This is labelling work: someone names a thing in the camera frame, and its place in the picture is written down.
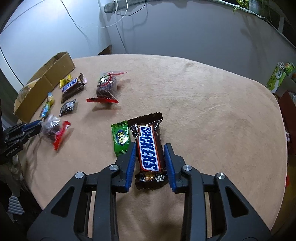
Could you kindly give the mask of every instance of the white wall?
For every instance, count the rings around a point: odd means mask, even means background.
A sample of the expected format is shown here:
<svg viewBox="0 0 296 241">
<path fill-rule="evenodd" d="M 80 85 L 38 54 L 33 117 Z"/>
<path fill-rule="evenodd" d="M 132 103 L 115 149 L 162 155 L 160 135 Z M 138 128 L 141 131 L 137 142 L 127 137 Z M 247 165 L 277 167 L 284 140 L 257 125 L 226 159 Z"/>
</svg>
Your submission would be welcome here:
<svg viewBox="0 0 296 241">
<path fill-rule="evenodd" d="M 296 64 L 295 49 L 268 23 L 251 14 L 240 10 L 233 14 L 232 7 L 203 0 L 146 5 L 117 24 L 128 53 L 187 58 L 264 85 L 277 62 Z M 142 6 L 129 7 L 127 14 Z M 114 23 L 112 13 L 102 14 L 106 25 Z M 125 53 L 116 27 L 108 32 L 113 53 Z"/>
<path fill-rule="evenodd" d="M 72 58 L 93 56 L 111 44 L 106 28 L 99 28 L 105 22 L 98 0 L 63 0 L 82 28 L 60 0 L 41 1 L 24 0 L 0 34 L 0 47 L 15 75 L 1 54 L 0 68 L 16 91 L 58 52 L 68 51 Z"/>
</svg>

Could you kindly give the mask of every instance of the snickers wrapper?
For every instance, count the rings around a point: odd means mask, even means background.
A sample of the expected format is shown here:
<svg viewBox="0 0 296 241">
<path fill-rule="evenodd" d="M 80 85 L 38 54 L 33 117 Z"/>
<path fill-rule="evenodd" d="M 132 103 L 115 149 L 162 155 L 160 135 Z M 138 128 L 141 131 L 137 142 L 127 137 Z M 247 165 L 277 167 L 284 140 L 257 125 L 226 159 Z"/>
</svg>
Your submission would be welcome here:
<svg viewBox="0 0 296 241">
<path fill-rule="evenodd" d="M 84 89 L 83 74 L 80 74 L 77 78 L 73 79 L 71 82 L 67 83 L 62 88 L 61 104 L 83 89 Z"/>
<path fill-rule="evenodd" d="M 162 119 L 162 113 L 158 112 L 127 121 L 132 135 L 136 139 L 137 157 L 140 165 L 140 173 L 135 177 L 138 189 L 157 189 L 168 182 L 159 130 Z M 150 181 L 143 178 L 148 175 L 146 172 L 163 174 L 164 178 Z"/>
</svg>

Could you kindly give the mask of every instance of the yellow candy wrapper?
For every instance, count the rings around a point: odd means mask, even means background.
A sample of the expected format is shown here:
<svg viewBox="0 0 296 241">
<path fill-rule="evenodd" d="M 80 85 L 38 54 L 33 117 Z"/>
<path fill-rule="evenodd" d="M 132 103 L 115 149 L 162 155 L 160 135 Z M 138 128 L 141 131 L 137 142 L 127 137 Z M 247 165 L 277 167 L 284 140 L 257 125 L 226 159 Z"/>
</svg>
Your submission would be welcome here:
<svg viewBox="0 0 296 241">
<path fill-rule="evenodd" d="M 52 96 L 52 93 L 48 92 L 46 103 L 45 103 L 44 107 L 42 108 L 40 116 L 39 116 L 40 120 L 42 120 L 43 118 L 46 118 L 48 116 L 49 109 L 53 104 L 54 104 L 54 98 Z"/>
<path fill-rule="evenodd" d="M 59 81 L 59 87 L 62 88 L 64 85 L 71 82 L 71 80 L 72 80 L 71 74 L 68 74 L 66 78 Z"/>
</svg>

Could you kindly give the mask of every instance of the beige fabric tablecloth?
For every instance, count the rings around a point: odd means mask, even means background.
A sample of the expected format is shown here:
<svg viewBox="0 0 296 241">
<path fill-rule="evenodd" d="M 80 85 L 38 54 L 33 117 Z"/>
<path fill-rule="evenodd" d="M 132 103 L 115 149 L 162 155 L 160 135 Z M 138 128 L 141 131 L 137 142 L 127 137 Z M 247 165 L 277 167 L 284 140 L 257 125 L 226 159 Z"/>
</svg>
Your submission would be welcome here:
<svg viewBox="0 0 296 241">
<path fill-rule="evenodd" d="M 285 189 L 287 145 L 279 106 L 268 89 L 182 58 L 106 55 L 74 63 L 72 77 L 83 73 L 88 82 L 71 98 L 77 98 L 76 113 L 62 117 L 72 123 L 65 141 L 55 152 L 36 136 L 22 157 L 42 208 L 76 172 L 99 172 L 115 162 L 111 124 L 161 111 L 162 144 L 170 142 L 175 154 L 200 172 L 225 173 L 271 229 Z M 87 103 L 99 74 L 111 70 L 128 71 L 119 83 L 119 104 Z M 62 92 L 56 87 L 52 94 L 51 113 L 58 116 Z M 183 206 L 184 195 L 174 194 L 169 185 L 139 191 L 133 181 L 127 194 L 117 195 L 121 241 L 180 240 Z"/>
</svg>

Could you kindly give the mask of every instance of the silver screw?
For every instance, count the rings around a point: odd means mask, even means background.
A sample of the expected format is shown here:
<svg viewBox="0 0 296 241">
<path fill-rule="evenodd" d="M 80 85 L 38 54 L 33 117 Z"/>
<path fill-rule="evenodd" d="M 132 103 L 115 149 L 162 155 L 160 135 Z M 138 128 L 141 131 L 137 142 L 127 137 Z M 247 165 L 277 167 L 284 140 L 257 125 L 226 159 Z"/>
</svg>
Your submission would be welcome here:
<svg viewBox="0 0 296 241">
<path fill-rule="evenodd" d="M 118 166 L 117 166 L 116 164 L 112 164 L 112 165 L 110 165 L 109 169 L 110 169 L 111 171 L 115 171 L 115 170 L 118 169 Z"/>
<path fill-rule="evenodd" d="M 77 172 L 75 174 L 75 177 L 78 178 L 78 179 L 82 178 L 83 176 L 84 176 L 84 173 L 83 172 Z"/>
<path fill-rule="evenodd" d="M 224 179 L 224 178 L 225 178 L 225 174 L 219 172 L 219 173 L 217 173 L 217 177 L 218 177 L 219 179 Z"/>
<path fill-rule="evenodd" d="M 184 165 L 184 166 L 183 166 L 183 169 L 184 169 L 185 171 L 191 171 L 191 170 L 192 170 L 192 166 L 190 166 L 190 165 Z"/>
</svg>

